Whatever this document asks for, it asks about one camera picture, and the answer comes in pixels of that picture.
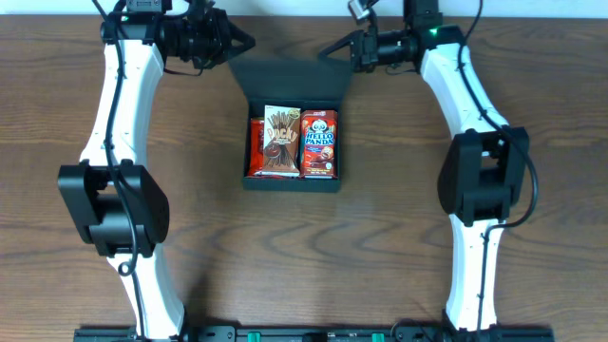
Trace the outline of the black gift box with lid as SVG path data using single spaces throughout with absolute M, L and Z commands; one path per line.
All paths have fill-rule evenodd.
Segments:
M 334 179 L 249 177 L 251 128 L 247 127 L 241 171 L 243 188 L 257 191 L 338 192 L 342 176 L 342 103 L 351 82 L 350 64 L 332 58 L 303 61 L 238 57 L 230 61 L 229 66 L 246 98 L 249 120 L 261 117 L 265 105 L 337 112 Z

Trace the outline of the red Hacks candy bag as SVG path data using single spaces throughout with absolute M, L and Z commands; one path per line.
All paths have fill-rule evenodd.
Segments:
M 263 141 L 264 141 L 264 119 L 253 118 L 250 121 L 250 163 L 247 172 L 248 177 L 258 176 L 264 164 Z

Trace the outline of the red Hello Panda box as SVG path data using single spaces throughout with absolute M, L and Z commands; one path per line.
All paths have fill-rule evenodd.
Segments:
M 301 119 L 300 176 L 336 179 L 337 112 L 307 110 Z

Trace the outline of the brown Pocky box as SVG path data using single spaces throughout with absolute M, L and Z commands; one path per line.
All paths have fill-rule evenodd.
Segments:
M 300 109 L 265 105 L 262 176 L 294 178 L 299 175 Z

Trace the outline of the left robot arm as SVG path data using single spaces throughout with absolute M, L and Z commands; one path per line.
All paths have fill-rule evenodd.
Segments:
M 147 135 L 166 61 L 197 73 L 255 44 L 211 1 L 181 14 L 168 1 L 120 1 L 102 15 L 104 84 L 95 124 L 80 159 L 64 165 L 58 188 L 83 242 L 118 273 L 136 323 L 77 329 L 78 341 L 230 341 L 229 327 L 194 326 L 168 272 L 163 244 L 170 209 L 147 169 Z

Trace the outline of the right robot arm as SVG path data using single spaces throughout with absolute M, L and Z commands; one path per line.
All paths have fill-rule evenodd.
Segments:
M 407 1 L 405 27 L 379 31 L 372 1 L 351 0 L 353 19 L 367 24 L 322 50 L 350 48 L 351 69 L 411 63 L 443 112 L 451 143 L 437 180 L 453 236 L 450 293 L 444 317 L 455 340 L 497 336 L 494 305 L 499 244 L 517 203 L 523 174 L 535 171 L 529 137 L 512 127 L 489 100 L 471 63 L 469 31 L 447 25 L 435 1 Z

